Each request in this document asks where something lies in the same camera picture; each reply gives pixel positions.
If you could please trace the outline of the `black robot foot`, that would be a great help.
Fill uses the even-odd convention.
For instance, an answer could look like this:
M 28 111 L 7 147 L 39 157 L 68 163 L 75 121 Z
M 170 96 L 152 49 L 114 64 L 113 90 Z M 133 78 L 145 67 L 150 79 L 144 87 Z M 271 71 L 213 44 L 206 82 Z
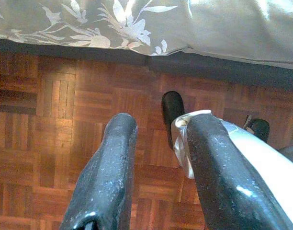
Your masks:
M 267 143 L 270 125 L 266 120 L 255 118 L 253 115 L 247 115 L 243 128 Z
M 162 115 L 165 123 L 169 147 L 173 150 L 171 124 L 179 116 L 185 114 L 183 100 L 176 91 L 166 92 L 161 99 Z

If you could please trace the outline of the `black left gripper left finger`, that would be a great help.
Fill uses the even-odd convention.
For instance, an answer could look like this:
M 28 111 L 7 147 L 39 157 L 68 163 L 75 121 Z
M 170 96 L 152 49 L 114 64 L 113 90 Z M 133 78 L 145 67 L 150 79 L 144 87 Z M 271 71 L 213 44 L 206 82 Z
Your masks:
M 136 138 L 131 115 L 111 118 L 78 178 L 60 230 L 130 230 Z

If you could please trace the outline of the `black robot right foot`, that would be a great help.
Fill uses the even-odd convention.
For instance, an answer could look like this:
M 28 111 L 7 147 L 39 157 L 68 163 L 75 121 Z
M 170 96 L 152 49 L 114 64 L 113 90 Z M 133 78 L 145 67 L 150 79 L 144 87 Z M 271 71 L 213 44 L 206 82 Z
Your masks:
M 255 118 L 253 115 L 247 115 L 243 128 L 267 143 L 270 125 L 266 120 Z

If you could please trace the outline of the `grey floral bedspread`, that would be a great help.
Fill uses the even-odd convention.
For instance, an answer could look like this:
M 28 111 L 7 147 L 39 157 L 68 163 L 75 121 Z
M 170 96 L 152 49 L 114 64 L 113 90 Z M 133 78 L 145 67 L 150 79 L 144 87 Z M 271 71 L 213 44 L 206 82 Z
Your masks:
M 293 0 L 0 0 L 0 39 L 293 69 Z

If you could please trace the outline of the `black robot left foot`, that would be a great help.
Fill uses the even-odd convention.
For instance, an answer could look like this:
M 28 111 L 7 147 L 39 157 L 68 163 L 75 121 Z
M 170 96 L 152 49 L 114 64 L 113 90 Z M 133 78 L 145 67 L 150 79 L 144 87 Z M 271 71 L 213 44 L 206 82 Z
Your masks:
M 179 116 L 185 114 L 183 100 L 176 91 L 166 92 L 161 99 L 162 115 L 165 123 L 169 147 L 173 150 L 171 124 Z

